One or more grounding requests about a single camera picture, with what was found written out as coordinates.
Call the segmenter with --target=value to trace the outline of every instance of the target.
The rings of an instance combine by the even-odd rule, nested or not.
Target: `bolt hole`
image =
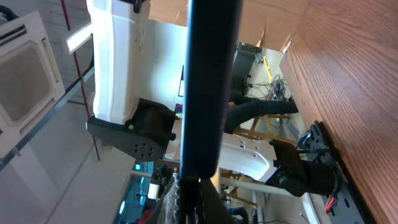
[[[349,203],[347,201],[347,198],[344,198],[344,202],[346,203],[347,208],[349,208]]]

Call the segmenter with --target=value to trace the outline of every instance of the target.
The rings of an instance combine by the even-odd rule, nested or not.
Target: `black pole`
[[[216,170],[231,88],[242,0],[188,4],[180,178],[210,178]]]

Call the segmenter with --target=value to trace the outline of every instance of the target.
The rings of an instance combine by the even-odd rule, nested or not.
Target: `person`
[[[233,134],[241,123],[263,114],[298,113],[294,102],[269,101],[232,93],[229,97],[224,132]]]

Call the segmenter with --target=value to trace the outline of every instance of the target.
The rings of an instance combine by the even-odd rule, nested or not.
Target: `air vent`
[[[26,34],[26,28],[25,26],[20,26],[16,29],[13,29],[9,32],[6,32],[5,34],[1,34],[0,36],[0,46],[3,46],[4,44],[17,39],[18,37]]]

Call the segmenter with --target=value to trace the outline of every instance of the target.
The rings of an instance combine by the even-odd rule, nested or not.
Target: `black pants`
[[[236,104],[228,109],[224,132],[232,134],[241,123],[263,114],[297,113],[295,103],[286,101],[259,100],[245,96],[231,94],[229,101]]]
[[[249,215],[244,207],[240,208],[229,208],[228,212],[230,215],[240,215],[242,217],[241,220],[236,220],[237,224],[248,224],[249,223]]]

